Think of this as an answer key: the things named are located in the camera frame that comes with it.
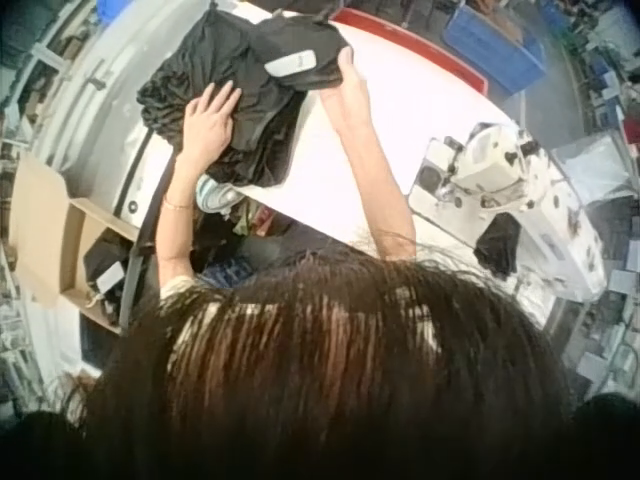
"hair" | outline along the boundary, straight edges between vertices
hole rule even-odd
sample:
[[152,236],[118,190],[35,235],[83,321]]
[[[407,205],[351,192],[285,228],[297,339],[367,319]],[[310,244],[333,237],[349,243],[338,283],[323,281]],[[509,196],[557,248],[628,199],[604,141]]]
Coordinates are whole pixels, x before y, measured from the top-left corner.
[[473,274],[315,258],[142,308],[78,428],[96,478],[524,478],[562,371]]

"forearm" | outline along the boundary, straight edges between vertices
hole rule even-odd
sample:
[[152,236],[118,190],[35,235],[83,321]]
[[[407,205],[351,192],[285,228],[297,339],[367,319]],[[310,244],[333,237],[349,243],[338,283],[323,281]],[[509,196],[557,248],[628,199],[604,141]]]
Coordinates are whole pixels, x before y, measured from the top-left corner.
[[378,254],[387,259],[415,257],[413,217],[373,127],[350,132],[342,144]]
[[197,178],[176,168],[165,193],[156,230],[160,284],[193,275],[189,255],[193,242],[193,198]]

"red table edge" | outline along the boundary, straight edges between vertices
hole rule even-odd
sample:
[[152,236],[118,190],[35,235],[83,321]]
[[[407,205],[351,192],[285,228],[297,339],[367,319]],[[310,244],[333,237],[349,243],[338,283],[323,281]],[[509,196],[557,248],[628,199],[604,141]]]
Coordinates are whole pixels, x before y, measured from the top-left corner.
[[459,58],[412,32],[352,8],[341,9],[331,20],[363,30],[404,47],[455,75],[485,97],[487,96],[489,83],[485,77]]

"bracelet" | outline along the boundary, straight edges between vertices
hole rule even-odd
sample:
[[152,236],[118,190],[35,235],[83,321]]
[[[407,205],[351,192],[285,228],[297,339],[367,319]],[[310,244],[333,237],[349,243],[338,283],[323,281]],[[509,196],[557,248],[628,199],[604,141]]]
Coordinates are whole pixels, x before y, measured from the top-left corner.
[[191,210],[191,208],[193,208],[193,205],[188,205],[188,206],[174,205],[173,203],[169,202],[169,200],[167,200],[166,195],[162,197],[162,204],[165,207],[167,207],[169,210]]

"dark brown hair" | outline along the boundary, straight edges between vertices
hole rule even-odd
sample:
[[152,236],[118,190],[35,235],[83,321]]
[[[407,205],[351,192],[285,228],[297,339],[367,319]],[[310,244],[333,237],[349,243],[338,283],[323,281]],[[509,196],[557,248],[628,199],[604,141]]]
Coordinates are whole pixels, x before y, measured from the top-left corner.
[[511,298],[354,257],[145,307],[80,430],[92,475],[118,480],[524,477],[568,408]]

